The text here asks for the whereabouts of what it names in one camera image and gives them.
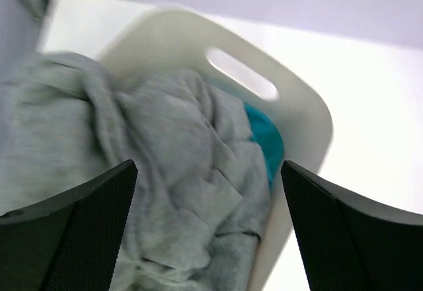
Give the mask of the grey t shirt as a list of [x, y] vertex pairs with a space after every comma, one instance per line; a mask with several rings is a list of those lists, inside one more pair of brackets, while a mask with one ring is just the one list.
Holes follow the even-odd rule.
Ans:
[[138, 175], [112, 290], [246, 290], [270, 212], [266, 157], [242, 100], [191, 69], [118, 80], [37, 54], [5, 80], [1, 211], [131, 159]]

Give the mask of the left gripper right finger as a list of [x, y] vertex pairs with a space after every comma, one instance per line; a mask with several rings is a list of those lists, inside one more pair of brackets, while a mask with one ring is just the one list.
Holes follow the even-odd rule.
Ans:
[[311, 290], [421, 290], [422, 215], [322, 179], [293, 161], [282, 183]]

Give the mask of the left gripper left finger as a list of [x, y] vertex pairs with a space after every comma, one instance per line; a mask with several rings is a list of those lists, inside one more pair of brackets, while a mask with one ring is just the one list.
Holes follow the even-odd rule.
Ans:
[[1, 216], [1, 289], [108, 290], [137, 168], [127, 160], [51, 198]]

